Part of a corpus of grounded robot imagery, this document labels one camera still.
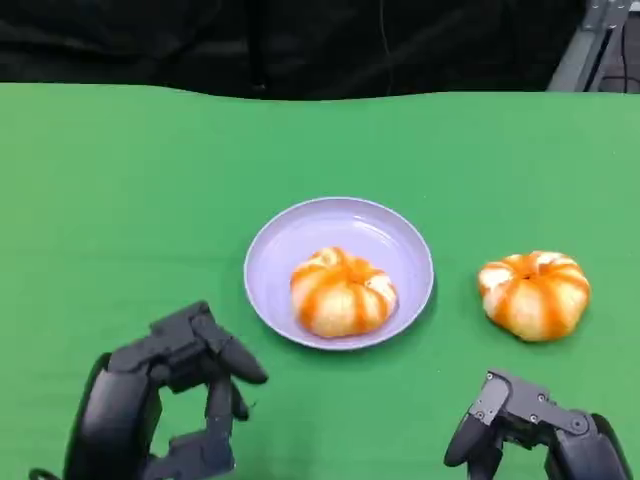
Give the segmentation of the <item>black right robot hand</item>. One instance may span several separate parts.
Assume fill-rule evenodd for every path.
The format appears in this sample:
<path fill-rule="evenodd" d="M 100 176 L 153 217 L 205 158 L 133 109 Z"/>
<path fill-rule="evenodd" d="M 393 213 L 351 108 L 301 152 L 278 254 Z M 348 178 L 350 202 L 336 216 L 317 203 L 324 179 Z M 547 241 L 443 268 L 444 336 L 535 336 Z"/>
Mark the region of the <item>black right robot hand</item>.
<path fill-rule="evenodd" d="M 469 479 L 492 479 L 506 443 L 547 448 L 549 479 L 631 479 L 619 439 L 602 415 L 558 405 L 543 386 L 490 369 L 478 397 L 446 449 L 447 467 L 464 465 Z"/>

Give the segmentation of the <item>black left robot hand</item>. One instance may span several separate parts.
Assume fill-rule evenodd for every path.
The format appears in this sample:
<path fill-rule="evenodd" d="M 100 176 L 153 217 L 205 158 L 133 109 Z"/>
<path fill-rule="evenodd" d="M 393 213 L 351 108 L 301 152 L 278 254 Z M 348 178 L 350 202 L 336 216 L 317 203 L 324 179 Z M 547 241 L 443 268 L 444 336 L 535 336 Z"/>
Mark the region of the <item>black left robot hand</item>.
<path fill-rule="evenodd" d="M 233 423 L 249 417 L 235 378 L 254 385 L 268 375 L 255 356 L 199 301 L 150 326 L 148 335 L 94 363 L 66 448 L 64 479 L 211 479 L 231 472 Z M 176 436 L 157 456 L 152 440 L 160 391 L 204 386 L 202 429 Z"/>

